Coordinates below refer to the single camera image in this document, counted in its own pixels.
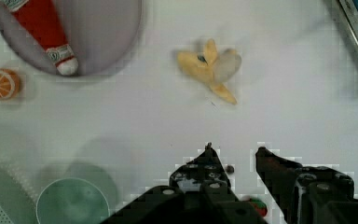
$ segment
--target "plate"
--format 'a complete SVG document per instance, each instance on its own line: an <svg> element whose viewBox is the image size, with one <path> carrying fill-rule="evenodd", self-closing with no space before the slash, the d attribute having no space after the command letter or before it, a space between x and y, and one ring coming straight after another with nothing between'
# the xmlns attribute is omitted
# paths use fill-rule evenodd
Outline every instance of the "plate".
<svg viewBox="0 0 358 224"><path fill-rule="evenodd" d="M36 205L40 224L98 224L109 217L103 193L90 182L65 178L48 185Z"/></svg>
<svg viewBox="0 0 358 224"><path fill-rule="evenodd" d="M99 74L131 49L142 18L142 0L53 0L53 3L79 61L79 75ZM28 64L58 74L45 51L1 3L0 31Z"/></svg>

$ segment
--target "red and white toy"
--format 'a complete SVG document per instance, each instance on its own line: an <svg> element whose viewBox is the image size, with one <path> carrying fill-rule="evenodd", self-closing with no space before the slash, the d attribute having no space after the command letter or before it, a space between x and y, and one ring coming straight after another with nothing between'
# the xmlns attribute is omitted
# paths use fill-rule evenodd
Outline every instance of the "red and white toy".
<svg viewBox="0 0 358 224"><path fill-rule="evenodd" d="M73 75L78 62L68 44L51 0L0 0L40 44L63 76Z"/></svg>

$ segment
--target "screw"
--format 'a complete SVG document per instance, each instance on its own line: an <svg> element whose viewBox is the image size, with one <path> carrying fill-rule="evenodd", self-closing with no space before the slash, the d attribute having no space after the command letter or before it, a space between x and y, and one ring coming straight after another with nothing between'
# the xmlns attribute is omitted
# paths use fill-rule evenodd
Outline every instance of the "screw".
<svg viewBox="0 0 358 224"><path fill-rule="evenodd" d="M305 179L305 180L314 180L316 179L316 175L312 174L301 174L298 176L299 179Z"/></svg>
<svg viewBox="0 0 358 224"><path fill-rule="evenodd" d="M185 175L182 173L177 173L175 177L180 179L180 178L185 177Z"/></svg>
<svg viewBox="0 0 358 224"><path fill-rule="evenodd" d="M335 174L335 177L338 180L344 180L344 181L347 181L348 184L353 185L353 180L348 175L337 173L337 174Z"/></svg>
<svg viewBox="0 0 358 224"><path fill-rule="evenodd" d="M215 166L212 166L212 165L206 165L206 166L205 166L205 169L213 170L213 169L216 169L216 167L215 167Z"/></svg>
<svg viewBox="0 0 358 224"><path fill-rule="evenodd" d="M209 187L213 188L213 189L218 189L220 188L220 184L219 183L212 183L209 185Z"/></svg>
<svg viewBox="0 0 358 224"><path fill-rule="evenodd" d="M226 168L226 172L227 172L229 175L234 174L234 166L228 165L227 168Z"/></svg>
<svg viewBox="0 0 358 224"><path fill-rule="evenodd" d="M210 174L209 174L209 177L211 177L211 178L219 178L219 177L220 177L220 174L210 173Z"/></svg>
<svg viewBox="0 0 358 224"><path fill-rule="evenodd" d="M171 194L174 194L175 191L171 190L171 189L165 189L162 191L163 194L165 195L171 195Z"/></svg>
<svg viewBox="0 0 358 224"><path fill-rule="evenodd" d="M318 184L316 187L322 190L330 190L330 186L328 186L328 184Z"/></svg>

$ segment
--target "white surface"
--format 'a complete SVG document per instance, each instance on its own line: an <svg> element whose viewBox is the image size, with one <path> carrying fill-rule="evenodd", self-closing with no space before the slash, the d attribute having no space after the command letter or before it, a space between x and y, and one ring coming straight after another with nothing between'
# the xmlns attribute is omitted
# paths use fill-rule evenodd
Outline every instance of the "white surface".
<svg viewBox="0 0 358 224"><path fill-rule="evenodd" d="M113 76L64 78L19 60L0 37L0 67L24 90L0 102L0 160L16 163L35 193L74 161L103 167L129 202L196 157L207 141L233 164L234 191L259 194L268 221L282 217L257 179L260 142L304 164L349 172L358 193L358 72L321 0L145 1L144 31ZM174 53L214 37L242 57L221 101L183 75Z"/></svg>

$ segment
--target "orange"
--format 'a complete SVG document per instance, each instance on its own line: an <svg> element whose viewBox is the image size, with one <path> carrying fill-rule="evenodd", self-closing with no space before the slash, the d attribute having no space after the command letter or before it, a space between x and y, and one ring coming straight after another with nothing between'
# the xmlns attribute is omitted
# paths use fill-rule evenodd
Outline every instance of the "orange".
<svg viewBox="0 0 358 224"><path fill-rule="evenodd" d="M12 70L0 69L0 100L10 99L15 96L20 89L20 78Z"/></svg>

